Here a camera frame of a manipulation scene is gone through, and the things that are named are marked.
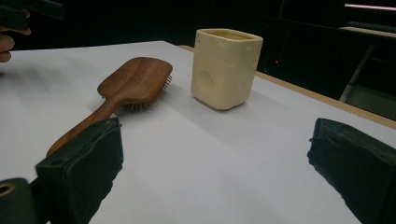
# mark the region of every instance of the wooden hairbrush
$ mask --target wooden hairbrush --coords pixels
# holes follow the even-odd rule
[[[105,98],[103,104],[59,138],[50,147],[47,156],[90,124],[110,118],[122,106],[130,111],[150,107],[169,84],[172,69],[170,63],[155,58],[139,57],[126,62],[98,86],[98,93]]]

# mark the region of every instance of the white tabletop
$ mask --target white tabletop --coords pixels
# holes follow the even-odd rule
[[[214,111],[190,92],[191,52],[163,41],[12,52],[1,64],[0,179],[34,167],[103,99],[97,86],[134,57],[173,65],[152,110],[117,112],[123,169],[93,223],[359,223],[308,163],[317,118],[396,147],[396,130],[256,77],[246,103]]]

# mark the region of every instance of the pink light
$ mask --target pink light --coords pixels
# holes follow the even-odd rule
[[[377,7],[377,6],[366,6],[366,5],[355,5],[355,4],[345,4],[345,7],[359,7],[359,8],[368,8],[368,9],[396,11],[396,7]]]

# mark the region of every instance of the brush bristle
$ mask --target brush bristle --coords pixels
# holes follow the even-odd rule
[[[163,96],[163,93],[165,92],[165,89],[168,87],[171,80],[172,77],[168,76],[168,78],[165,80],[165,83],[163,83],[163,87],[157,92],[157,94],[153,97],[151,101],[142,104],[125,105],[124,108],[130,112],[138,112],[151,108],[158,101],[158,99],[160,99],[160,97]]]

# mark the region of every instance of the beige cup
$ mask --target beige cup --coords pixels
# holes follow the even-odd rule
[[[196,32],[192,95],[218,110],[244,103],[257,70],[262,38],[230,29]]]

